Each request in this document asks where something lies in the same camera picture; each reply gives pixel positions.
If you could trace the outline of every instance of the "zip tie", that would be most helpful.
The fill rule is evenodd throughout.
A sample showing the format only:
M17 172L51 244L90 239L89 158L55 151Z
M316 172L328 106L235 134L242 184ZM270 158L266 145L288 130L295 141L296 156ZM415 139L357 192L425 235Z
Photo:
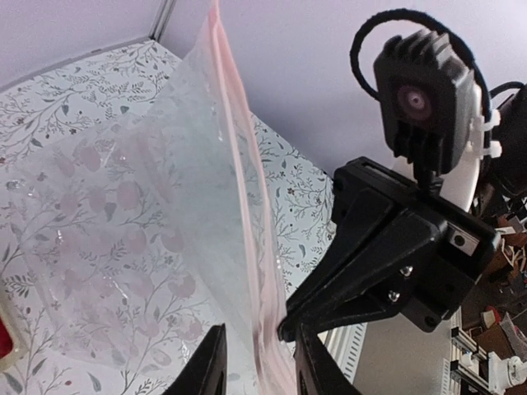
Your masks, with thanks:
M491 158L497 158L501 156L502 148L501 143L498 140L491 140L489 148L483 148L483 139L485 132L493 130L501 122L501 115L497 109L493 109L491 112L491 118L488 122L485 122L482 115L473 119L472 130L471 130L471 145L470 150L474 152L480 159L484 156L490 156Z

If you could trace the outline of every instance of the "camera lens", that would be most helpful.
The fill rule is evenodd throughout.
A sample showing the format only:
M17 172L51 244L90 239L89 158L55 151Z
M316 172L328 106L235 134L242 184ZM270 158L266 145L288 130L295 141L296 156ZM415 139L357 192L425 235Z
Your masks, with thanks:
M424 121L431 115L430 98L417 86L401 86L397 92L397 101L403 112L411 119Z

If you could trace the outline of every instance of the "plastic bag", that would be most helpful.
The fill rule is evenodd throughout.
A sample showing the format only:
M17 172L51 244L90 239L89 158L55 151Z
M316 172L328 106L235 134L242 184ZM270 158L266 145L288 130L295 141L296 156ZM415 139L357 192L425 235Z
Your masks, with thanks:
M146 118L46 147L7 189L61 352L168 379L226 323L229 393L295 391L264 171L217 2Z

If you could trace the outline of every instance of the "floral patterned surface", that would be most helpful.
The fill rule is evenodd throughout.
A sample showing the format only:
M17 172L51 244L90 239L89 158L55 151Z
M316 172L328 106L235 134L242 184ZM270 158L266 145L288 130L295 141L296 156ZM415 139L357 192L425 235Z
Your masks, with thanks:
M82 134L83 129L128 111L144 115L177 63L178 59L169 51L147 41L83 59L3 92L0 95L0 166L3 169L0 171L8 171L17 161L51 142ZM284 281L287 292L291 293L318 262L332 238L331 186L322 171L257 118L254 121L273 197ZM108 215L105 208L100 207L101 212ZM21 257L21 247L13 234L18 230L9 225L9 211L7 197L1 196L0 277L7 293L7 309L22 332L28 351L8 371L0 374L0 394L162 393L167 381L148 377L156 363L166 362L167 355L161 349L154 353L154 363L140 360L139 365L134 366L127 357L113 355L114 362L121 368L109 369L73 360L52 348L57 334L36 293L37 275ZM152 262L162 265L170 257L167 255ZM185 273L179 273L169 282L174 282L175 294L172 295L181 297L192 286ZM160 308L158 316L165 311L170 312L170 306L167 310L165 306ZM189 337L196 329L192 324L186 323L188 331L185 333ZM147 323L142 330L149 330ZM238 374L229 374L229 386L239 381Z

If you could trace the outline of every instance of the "red object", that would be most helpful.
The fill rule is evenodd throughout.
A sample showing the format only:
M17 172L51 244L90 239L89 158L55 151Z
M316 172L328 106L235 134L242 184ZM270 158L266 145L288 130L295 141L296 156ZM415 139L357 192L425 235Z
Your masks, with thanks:
M7 328L0 318L0 359L11 354L13 347L13 339L9 336L9 332L7 332Z

